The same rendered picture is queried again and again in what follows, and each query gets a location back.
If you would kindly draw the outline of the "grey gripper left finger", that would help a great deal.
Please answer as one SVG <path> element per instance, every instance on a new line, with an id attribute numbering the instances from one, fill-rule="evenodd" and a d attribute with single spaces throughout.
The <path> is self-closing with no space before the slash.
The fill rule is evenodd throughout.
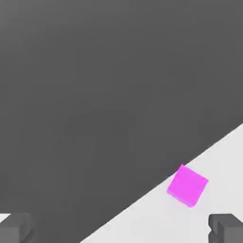
<path id="1" fill-rule="evenodd" d="M 35 243 L 34 232 L 29 213 L 11 214 L 0 223 L 0 243 Z"/>

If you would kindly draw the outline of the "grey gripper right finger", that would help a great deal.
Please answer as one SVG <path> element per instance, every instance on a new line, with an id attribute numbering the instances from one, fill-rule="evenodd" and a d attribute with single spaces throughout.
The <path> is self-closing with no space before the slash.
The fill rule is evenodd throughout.
<path id="1" fill-rule="evenodd" d="M 243 222 L 233 214 L 210 214 L 208 243 L 243 243 Z"/>

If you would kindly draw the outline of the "small magenta cube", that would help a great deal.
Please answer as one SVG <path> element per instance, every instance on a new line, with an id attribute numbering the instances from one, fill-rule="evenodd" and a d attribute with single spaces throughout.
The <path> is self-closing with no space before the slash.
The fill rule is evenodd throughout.
<path id="1" fill-rule="evenodd" d="M 167 188 L 167 193 L 186 206 L 194 207 L 208 181 L 207 178 L 181 164 Z"/>

